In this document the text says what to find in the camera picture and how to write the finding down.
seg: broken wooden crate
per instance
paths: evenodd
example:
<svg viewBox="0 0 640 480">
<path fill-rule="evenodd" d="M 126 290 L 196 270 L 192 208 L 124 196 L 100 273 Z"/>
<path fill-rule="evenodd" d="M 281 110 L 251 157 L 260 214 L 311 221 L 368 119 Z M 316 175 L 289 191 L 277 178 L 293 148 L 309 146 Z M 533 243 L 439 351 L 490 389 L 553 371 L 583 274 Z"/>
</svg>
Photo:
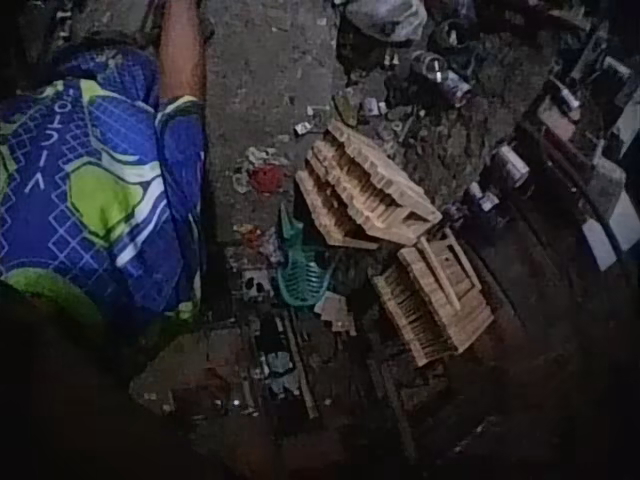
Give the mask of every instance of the broken wooden crate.
<svg viewBox="0 0 640 480">
<path fill-rule="evenodd" d="M 373 285 L 418 366 L 462 353 L 493 314 L 460 245 L 446 230 L 443 240 L 421 238 L 398 259 Z"/>
<path fill-rule="evenodd" d="M 330 245 L 373 249 L 377 239 L 413 245 L 442 218 L 372 140 L 337 121 L 313 145 L 296 179 Z"/>
</svg>

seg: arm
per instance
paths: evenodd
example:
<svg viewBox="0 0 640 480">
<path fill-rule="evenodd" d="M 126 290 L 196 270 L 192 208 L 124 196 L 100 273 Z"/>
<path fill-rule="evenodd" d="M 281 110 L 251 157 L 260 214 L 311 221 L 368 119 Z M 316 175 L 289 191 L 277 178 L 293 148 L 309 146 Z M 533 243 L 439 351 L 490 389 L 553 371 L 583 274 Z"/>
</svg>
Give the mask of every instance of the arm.
<svg viewBox="0 0 640 480">
<path fill-rule="evenodd" d="M 168 0 L 160 41 L 160 99 L 204 100 L 204 46 L 196 0 Z"/>
</svg>

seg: person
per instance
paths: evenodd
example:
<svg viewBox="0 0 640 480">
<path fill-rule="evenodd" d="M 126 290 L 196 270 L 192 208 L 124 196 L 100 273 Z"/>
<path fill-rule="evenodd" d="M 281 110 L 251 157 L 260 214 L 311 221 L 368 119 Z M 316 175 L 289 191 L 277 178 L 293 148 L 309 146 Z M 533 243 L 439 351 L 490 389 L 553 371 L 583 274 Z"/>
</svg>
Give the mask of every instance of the person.
<svg viewBox="0 0 640 480">
<path fill-rule="evenodd" d="M 154 57 L 55 55 L 0 104 L 0 277 L 83 335 L 135 337 L 199 302 L 204 47 L 195 0 L 166 2 Z"/>
</svg>

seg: blue jersey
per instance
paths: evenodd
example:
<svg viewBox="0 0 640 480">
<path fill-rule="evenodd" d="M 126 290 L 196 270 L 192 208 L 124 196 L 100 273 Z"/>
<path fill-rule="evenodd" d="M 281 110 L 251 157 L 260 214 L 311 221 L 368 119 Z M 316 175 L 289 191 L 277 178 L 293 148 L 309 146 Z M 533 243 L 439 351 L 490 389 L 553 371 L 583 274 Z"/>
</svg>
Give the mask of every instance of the blue jersey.
<svg viewBox="0 0 640 480">
<path fill-rule="evenodd" d="M 0 104 L 0 275 L 99 333 L 194 314 L 202 105 L 159 104 L 131 48 L 74 55 Z"/>
</svg>

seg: plastic bag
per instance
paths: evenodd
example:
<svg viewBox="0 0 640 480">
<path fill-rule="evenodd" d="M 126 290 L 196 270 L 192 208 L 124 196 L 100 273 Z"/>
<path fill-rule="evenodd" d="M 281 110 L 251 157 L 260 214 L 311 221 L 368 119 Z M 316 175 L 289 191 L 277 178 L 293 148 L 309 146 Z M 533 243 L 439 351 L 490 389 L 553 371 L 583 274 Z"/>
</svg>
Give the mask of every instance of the plastic bag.
<svg viewBox="0 0 640 480">
<path fill-rule="evenodd" d="M 427 21 L 422 0 L 354 0 L 345 15 L 364 33 L 385 42 L 419 40 Z"/>
</svg>

